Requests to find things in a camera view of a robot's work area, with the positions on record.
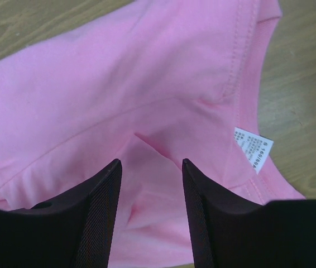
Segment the pink t shirt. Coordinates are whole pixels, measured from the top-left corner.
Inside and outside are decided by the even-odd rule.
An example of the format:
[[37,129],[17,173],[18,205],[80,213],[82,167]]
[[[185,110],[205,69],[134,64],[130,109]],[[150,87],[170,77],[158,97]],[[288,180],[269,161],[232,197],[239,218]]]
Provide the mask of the pink t shirt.
[[135,1],[0,60],[0,209],[29,208],[113,159],[123,175],[110,267],[193,260],[181,165],[255,203],[301,199],[258,134],[278,1]]

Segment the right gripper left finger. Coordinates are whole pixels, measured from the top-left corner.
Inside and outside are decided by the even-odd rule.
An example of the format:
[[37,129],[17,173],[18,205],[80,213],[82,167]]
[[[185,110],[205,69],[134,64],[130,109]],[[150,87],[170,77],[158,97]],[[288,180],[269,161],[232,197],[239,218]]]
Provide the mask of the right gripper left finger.
[[38,267],[107,267],[122,165],[113,160],[90,179],[41,202],[32,211],[43,227]]

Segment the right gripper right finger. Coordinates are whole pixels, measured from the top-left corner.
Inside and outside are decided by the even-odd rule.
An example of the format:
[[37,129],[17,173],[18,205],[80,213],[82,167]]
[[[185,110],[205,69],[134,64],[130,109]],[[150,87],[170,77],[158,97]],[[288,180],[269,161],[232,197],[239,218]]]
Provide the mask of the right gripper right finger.
[[189,159],[183,187],[195,267],[269,267],[269,203],[247,200],[207,177]]

